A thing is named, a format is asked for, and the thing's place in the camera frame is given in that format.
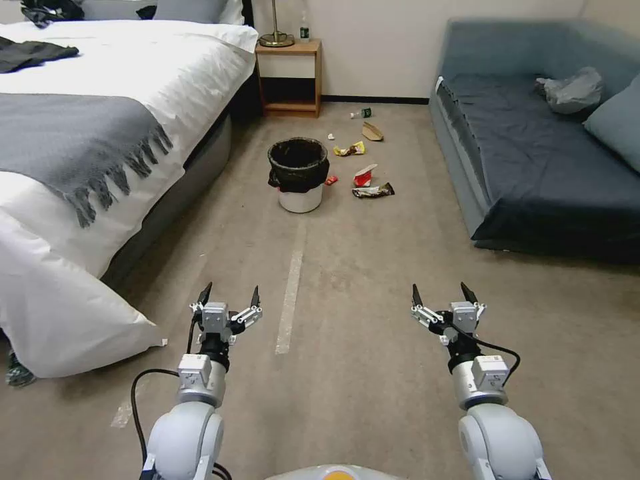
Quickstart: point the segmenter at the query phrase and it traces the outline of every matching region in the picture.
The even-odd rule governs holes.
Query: floor
[[[222,176],[122,288],[169,345],[72,378],[0,386],[3,478],[137,478],[135,431],[118,409],[137,372],[175,368],[187,305],[213,281],[212,298],[238,309],[259,284],[265,312],[232,349],[221,410],[220,462],[236,479],[332,462],[470,479],[446,352],[409,313],[412,283],[441,309],[461,298],[461,280],[489,305],[482,338],[522,355],[510,406],[536,427],[554,477],[637,478],[638,270],[473,248],[424,106],[374,105],[385,142],[366,142],[362,157],[332,155],[340,180],[314,212],[282,210],[267,185],[268,147],[298,135],[346,147],[361,139],[355,108],[326,104],[318,120],[263,119],[236,131]],[[370,163],[394,197],[352,196],[351,177]],[[286,326],[294,298],[287,343],[281,317]],[[147,432],[175,388],[169,377],[142,384]]]

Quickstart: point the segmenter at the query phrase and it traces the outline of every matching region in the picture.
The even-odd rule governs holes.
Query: white wall
[[[587,0],[584,17],[640,37],[639,0]]]
[[[0,23],[14,23],[23,18],[19,1],[0,0]]]
[[[277,0],[280,30],[299,34],[302,5]],[[583,6],[584,0],[307,0],[311,36],[323,42],[323,93],[373,97],[429,96],[450,17],[576,17]],[[253,8],[257,29],[272,31],[271,0],[253,0]]]

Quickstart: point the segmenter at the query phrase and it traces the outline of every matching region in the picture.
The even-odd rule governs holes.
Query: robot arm
[[[160,417],[149,436],[141,480],[210,480],[218,458],[224,424],[215,410],[225,396],[229,346],[237,335],[262,318],[258,287],[251,305],[229,311],[226,303],[209,302],[211,284],[190,305],[192,325],[201,330],[200,352],[188,352],[178,365],[177,405]]]
[[[465,301],[452,302],[449,311],[436,312],[423,305],[414,285],[411,316],[438,335],[449,351],[455,396],[467,412],[458,431],[473,474],[477,480],[551,480],[534,428],[505,406],[507,364],[500,355],[480,351],[479,345],[497,347],[476,338],[486,305],[464,283],[461,286]]]

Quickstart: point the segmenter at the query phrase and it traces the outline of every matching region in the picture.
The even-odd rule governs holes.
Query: blue sofa
[[[449,22],[430,109],[475,246],[640,260],[640,174],[535,91],[586,66],[605,101],[640,73],[640,40],[579,20]]]

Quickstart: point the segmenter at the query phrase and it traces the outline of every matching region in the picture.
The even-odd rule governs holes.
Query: nightstand
[[[255,49],[265,116],[318,117],[322,93],[320,40]]]

